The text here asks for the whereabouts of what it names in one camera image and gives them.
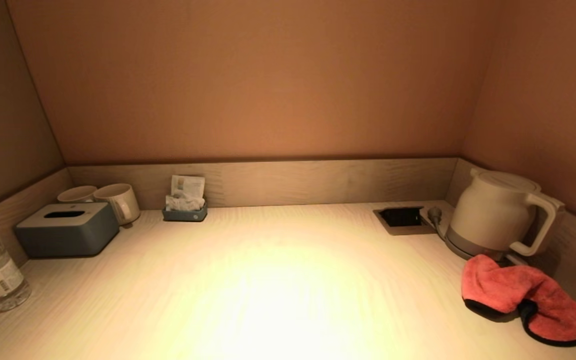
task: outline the red towel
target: red towel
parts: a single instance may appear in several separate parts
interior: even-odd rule
[[[501,268],[486,255],[466,262],[461,297],[468,309],[501,316],[518,308],[523,328],[551,346],[576,346],[576,302],[553,280],[531,266]]]

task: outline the kettle handle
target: kettle handle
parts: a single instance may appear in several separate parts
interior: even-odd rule
[[[537,207],[546,210],[546,214],[548,215],[530,247],[520,241],[515,241],[510,244],[510,249],[516,251],[519,255],[532,256],[541,253],[541,251],[546,248],[550,238],[552,237],[551,235],[553,230],[557,228],[553,225],[558,225],[562,221],[563,215],[566,214],[566,211],[564,204],[561,201],[542,193],[526,194],[525,203],[528,205],[537,205]]]

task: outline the mug handle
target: mug handle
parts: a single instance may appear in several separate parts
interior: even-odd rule
[[[119,205],[119,209],[121,209],[121,215],[123,216],[124,221],[128,221],[133,218],[133,212],[130,210],[130,206],[123,198],[118,198],[117,205]]]
[[[546,210],[548,215],[530,247],[520,241],[510,244],[510,249],[516,251],[519,255],[532,256],[546,249],[552,237],[552,232],[557,228],[556,225],[562,221],[566,211],[561,201],[542,193],[528,193],[524,201],[528,205],[537,205],[537,207]]]

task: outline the power cord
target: power cord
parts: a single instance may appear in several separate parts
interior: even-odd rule
[[[430,219],[430,223],[432,223],[434,230],[437,232],[437,235],[439,235],[443,242],[446,242],[446,237],[444,237],[441,231],[439,231],[439,224],[442,222],[442,210],[439,207],[434,206],[428,209],[427,214],[428,219]]]

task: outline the bottle label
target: bottle label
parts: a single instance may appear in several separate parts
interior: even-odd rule
[[[0,268],[0,297],[6,296],[16,289],[24,280],[15,262],[10,259]]]

